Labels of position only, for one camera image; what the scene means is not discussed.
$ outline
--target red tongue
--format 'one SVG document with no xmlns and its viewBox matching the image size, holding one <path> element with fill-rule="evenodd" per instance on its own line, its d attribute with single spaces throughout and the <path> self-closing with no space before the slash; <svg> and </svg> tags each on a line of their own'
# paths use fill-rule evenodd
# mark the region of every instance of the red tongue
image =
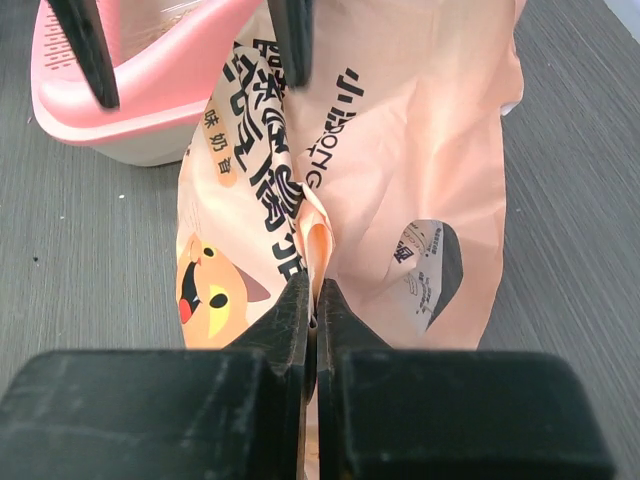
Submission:
<svg viewBox="0 0 640 480">
<path fill-rule="evenodd" d="M 180 309 L 180 321 L 184 325 L 189 321 L 191 315 L 193 315 L 193 313 L 191 312 L 191 305 L 189 305 L 189 302 L 187 302 L 187 300 L 183 298 L 182 300 L 180 300 L 178 308 Z"/>
</svg>

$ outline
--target pink basket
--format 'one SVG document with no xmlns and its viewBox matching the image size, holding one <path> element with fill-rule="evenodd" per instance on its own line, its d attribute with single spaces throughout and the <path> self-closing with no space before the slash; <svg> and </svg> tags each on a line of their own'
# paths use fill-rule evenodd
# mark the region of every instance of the pink basket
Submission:
<svg viewBox="0 0 640 480">
<path fill-rule="evenodd" d="M 191 2 L 199 3 L 197 8 L 130 59 L 123 59 L 120 41 L 121 1 L 131 0 L 98 0 L 120 110 L 100 108 L 47 0 L 42 0 L 31 55 L 35 117 L 61 142 L 88 145 L 124 163 L 178 161 L 234 38 L 260 0 Z"/>
</svg>

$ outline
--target cartoon character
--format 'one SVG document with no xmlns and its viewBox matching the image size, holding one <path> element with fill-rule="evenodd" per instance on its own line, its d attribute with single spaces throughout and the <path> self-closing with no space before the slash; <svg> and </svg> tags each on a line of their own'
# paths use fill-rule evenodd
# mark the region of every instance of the cartoon character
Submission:
<svg viewBox="0 0 640 480">
<path fill-rule="evenodd" d="M 219 250 L 191 235 L 178 259 L 177 301 L 189 348 L 222 348 L 248 327 L 249 302 L 271 295 Z"/>
</svg>

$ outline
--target cartoon eye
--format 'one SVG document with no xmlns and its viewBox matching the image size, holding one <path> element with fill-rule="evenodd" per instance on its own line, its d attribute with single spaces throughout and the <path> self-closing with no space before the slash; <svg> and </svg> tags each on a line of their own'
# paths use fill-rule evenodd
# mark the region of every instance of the cartoon eye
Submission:
<svg viewBox="0 0 640 480">
<path fill-rule="evenodd" d="M 227 304 L 228 301 L 229 299 L 224 293 L 219 293 L 211 299 L 211 301 L 209 302 L 209 306 L 211 308 L 222 308 Z"/>
</svg>

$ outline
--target peach plastic bag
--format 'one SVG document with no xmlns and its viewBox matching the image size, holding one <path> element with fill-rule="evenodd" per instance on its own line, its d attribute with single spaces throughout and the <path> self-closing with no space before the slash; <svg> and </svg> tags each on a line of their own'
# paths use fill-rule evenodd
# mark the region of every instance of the peach plastic bag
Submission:
<svg viewBox="0 0 640 480">
<path fill-rule="evenodd" d="M 394 346 L 475 348 L 502 274 L 501 112 L 521 98 L 522 0 L 316 2 L 291 92 L 266 4 L 233 50 L 179 181 L 186 345 L 223 347 L 307 268 Z M 442 223 L 463 278 L 435 321 Z"/>
</svg>

